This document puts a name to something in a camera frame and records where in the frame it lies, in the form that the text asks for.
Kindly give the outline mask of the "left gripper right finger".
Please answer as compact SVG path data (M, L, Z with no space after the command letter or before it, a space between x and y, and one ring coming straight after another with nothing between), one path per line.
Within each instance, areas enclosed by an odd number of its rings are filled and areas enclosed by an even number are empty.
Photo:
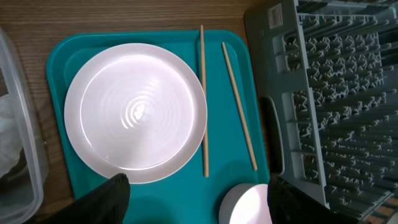
M271 177L267 203L275 224L356 224L359 220L334 213L280 177Z

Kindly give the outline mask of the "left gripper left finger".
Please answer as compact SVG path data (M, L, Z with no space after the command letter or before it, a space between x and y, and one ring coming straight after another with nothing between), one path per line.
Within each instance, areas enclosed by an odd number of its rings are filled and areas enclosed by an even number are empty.
M130 193L131 188L127 175L119 173L39 223L122 223L129 205Z

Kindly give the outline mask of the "white napkin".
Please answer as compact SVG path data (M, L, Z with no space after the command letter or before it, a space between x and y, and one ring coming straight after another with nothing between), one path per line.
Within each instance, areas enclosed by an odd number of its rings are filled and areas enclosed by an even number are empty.
M1 97L1 177L17 165L23 147L9 94Z

